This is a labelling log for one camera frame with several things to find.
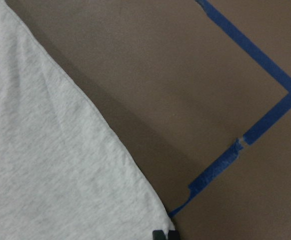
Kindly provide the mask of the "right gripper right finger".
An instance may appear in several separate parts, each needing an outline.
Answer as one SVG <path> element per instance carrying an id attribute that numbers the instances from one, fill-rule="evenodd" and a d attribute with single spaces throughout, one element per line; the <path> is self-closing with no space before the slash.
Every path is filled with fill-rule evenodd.
<path id="1" fill-rule="evenodd" d="M 177 230 L 169 230 L 168 240 L 181 240 L 180 233 Z"/>

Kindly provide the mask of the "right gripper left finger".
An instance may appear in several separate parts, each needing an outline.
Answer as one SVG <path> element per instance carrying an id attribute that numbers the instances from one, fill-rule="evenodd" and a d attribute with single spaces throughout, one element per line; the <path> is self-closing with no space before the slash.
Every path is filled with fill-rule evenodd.
<path id="1" fill-rule="evenodd" d="M 166 235 L 162 230 L 154 230 L 152 232 L 153 240 L 166 240 Z"/>

